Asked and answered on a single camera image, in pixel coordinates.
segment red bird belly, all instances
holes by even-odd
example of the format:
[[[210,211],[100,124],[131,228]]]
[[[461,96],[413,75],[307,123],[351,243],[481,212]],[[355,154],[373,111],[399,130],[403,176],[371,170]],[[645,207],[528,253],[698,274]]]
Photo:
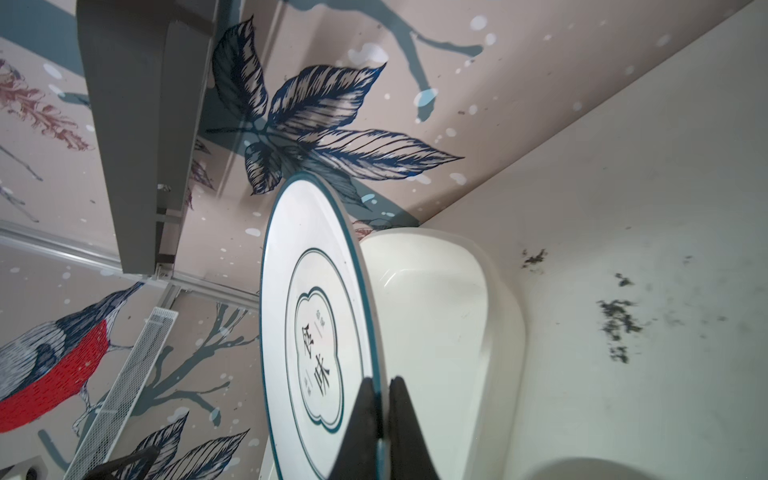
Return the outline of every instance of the red bird belly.
[[[102,321],[37,382],[0,402],[0,433],[26,425],[77,395],[107,348],[107,323]]]

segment wallpaper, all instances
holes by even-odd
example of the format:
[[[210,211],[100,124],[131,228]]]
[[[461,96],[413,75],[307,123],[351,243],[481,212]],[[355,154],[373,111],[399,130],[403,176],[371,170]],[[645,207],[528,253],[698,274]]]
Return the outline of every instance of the wallpaper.
[[[257,315],[184,293],[173,308],[177,324],[112,458],[156,445],[147,480],[257,478],[268,436]]]
[[[0,468],[61,478],[162,289],[0,247]]]
[[[75,2],[0,1],[0,219],[114,252]],[[418,225],[746,3],[222,2],[177,268],[258,290],[298,170]]]

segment bird wing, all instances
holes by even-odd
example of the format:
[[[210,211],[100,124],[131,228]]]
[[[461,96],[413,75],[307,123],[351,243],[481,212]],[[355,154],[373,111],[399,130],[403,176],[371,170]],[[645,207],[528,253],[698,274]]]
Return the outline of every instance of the bird wing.
[[[65,333],[53,322],[0,346],[0,402],[37,381],[61,360]]]

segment bird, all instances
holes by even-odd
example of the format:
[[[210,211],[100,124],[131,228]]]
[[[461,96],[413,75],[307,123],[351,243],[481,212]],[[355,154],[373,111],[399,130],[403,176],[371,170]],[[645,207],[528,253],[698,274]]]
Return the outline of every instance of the bird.
[[[78,426],[101,405],[92,405],[88,379],[116,346],[109,334],[120,308],[143,286],[136,282],[126,290],[58,320],[42,323],[0,346],[0,433],[10,432],[40,418],[60,403],[79,395],[85,413]]]

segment plate logo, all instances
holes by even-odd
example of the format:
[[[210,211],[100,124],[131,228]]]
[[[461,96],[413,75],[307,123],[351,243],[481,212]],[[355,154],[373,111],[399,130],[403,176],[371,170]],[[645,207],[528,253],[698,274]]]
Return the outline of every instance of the plate logo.
[[[343,381],[336,321],[327,295],[318,286],[296,301],[297,374],[307,415],[333,433],[341,424]]]

